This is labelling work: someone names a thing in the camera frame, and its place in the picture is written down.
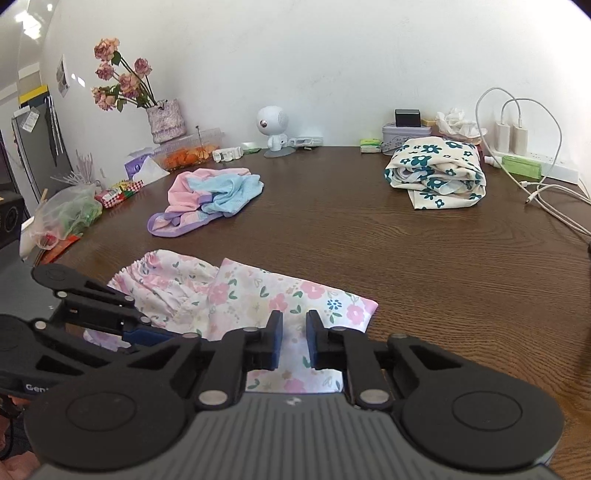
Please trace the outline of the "pink floral dress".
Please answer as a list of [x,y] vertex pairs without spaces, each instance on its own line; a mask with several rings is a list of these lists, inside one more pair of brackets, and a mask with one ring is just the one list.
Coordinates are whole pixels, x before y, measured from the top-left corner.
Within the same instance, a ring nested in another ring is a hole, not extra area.
[[197,332],[218,340],[242,327],[263,327],[274,310],[283,314],[283,344],[276,370],[252,371],[246,387],[267,393],[332,393],[342,374],[311,366],[305,314],[315,310],[325,327],[366,331],[377,302],[308,280],[224,259],[220,266],[169,250],[155,250],[121,269],[109,287],[131,296],[158,328]]

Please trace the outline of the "plastic bag with vegetables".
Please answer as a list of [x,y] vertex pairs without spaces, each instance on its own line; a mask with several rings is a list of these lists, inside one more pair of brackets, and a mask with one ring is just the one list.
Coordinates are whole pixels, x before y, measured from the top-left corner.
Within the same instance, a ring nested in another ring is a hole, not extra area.
[[102,214],[95,184],[67,187],[43,202],[34,214],[29,234],[43,250],[53,249],[69,235],[82,234]]

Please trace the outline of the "red checkered snack pack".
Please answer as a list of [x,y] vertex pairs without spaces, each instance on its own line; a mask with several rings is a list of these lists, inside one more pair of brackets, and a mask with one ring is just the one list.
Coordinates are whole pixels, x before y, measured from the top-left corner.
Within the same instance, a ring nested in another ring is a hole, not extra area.
[[104,209],[110,209],[132,197],[143,188],[142,181],[120,181],[96,194],[94,198]]

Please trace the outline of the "pink blue purple garment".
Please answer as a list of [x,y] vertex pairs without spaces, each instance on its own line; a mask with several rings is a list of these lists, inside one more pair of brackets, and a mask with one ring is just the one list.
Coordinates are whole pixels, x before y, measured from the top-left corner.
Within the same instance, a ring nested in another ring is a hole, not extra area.
[[198,168],[180,173],[172,183],[164,212],[153,214],[147,231],[161,238],[176,238],[218,218],[238,214],[263,193],[260,176],[246,168]]

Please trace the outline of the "clear box orange snacks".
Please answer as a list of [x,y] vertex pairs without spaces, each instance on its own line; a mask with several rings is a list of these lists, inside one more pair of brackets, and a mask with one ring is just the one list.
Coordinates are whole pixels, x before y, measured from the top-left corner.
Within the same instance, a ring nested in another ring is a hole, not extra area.
[[153,161],[166,171],[206,163],[212,152],[221,148],[223,133],[219,128],[197,129],[191,135],[179,137],[154,150]]

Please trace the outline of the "lavender knitted vase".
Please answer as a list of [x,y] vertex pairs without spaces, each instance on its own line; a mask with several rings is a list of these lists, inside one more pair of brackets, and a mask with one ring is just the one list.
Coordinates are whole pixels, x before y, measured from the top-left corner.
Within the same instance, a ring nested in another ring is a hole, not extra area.
[[163,144],[186,134],[186,125],[176,99],[159,101],[146,109],[154,144]]

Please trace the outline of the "folded teal floral cloth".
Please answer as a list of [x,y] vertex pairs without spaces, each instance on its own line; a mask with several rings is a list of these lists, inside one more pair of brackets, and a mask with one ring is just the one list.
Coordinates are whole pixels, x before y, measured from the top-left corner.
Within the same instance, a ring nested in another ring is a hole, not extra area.
[[437,136],[408,139],[396,148],[384,177],[408,193],[416,210],[468,208],[486,196],[478,148]]

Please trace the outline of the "dried pink rose bouquet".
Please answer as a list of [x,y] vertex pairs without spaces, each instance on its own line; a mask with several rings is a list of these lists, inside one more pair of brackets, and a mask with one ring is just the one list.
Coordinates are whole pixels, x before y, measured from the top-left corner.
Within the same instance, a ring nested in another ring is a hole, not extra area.
[[119,51],[117,38],[103,38],[93,48],[99,61],[96,76],[107,85],[91,89],[94,104],[103,111],[116,109],[121,112],[125,105],[149,109],[158,106],[149,75],[152,67],[145,58],[133,63],[124,59]]

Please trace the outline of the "lavender tin box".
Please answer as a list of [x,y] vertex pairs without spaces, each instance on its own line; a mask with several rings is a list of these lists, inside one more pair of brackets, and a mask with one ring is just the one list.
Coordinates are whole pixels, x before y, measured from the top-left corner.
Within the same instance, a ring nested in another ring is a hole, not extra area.
[[431,127],[398,127],[394,123],[386,124],[382,128],[381,151],[385,155],[393,155],[408,140],[429,137],[431,134]]

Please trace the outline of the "white round robot toy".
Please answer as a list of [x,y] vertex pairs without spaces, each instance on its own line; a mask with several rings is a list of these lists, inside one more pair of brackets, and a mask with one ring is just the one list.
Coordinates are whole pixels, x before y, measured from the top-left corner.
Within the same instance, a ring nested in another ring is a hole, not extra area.
[[279,106],[266,106],[257,112],[256,127],[267,137],[267,149],[263,154],[266,158],[280,158],[296,152],[288,145],[288,116]]

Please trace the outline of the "black charger block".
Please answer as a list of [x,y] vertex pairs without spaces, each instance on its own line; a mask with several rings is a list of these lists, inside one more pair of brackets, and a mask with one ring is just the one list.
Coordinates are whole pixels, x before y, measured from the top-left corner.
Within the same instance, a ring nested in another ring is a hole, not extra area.
[[419,128],[422,126],[422,116],[419,109],[397,108],[394,111],[394,122],[397,127]]

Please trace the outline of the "crumpled white tissue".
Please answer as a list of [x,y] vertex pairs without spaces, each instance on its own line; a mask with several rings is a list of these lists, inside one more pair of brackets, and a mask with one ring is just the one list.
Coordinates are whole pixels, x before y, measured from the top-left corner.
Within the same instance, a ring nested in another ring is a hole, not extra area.
[[444,136],[462,141],[476,141],[480,138],[477,123],[468,119],[461,109],[453,108],[448,113],[437,112],[435,122]]

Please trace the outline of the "green power bank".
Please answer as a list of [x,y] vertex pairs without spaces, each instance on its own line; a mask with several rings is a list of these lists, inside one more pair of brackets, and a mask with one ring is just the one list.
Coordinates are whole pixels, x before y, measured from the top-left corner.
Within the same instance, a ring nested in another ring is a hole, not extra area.
[[538,161],[519,156],[505,155],[502,157],[503,167],[511,174],[531,180],[542,179],[542,166]]

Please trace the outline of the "white power adapter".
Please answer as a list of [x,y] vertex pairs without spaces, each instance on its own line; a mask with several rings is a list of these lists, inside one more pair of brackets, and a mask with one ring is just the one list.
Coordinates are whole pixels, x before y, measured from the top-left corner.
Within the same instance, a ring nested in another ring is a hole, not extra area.
[[528,154],[529,131],[521,124],[514,124],[512,129],[512,151],[519,156]]
[[495,125],[496,150],[500,153],[510,152],[511,126],[503,121]]

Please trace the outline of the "white power adapter right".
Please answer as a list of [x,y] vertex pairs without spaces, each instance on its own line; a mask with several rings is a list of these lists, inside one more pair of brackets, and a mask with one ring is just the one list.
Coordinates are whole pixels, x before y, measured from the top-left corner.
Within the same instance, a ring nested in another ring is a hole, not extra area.
[[519,156],[528,154],[529,131],[521,124],[514,124],[512,129],[512,151]]

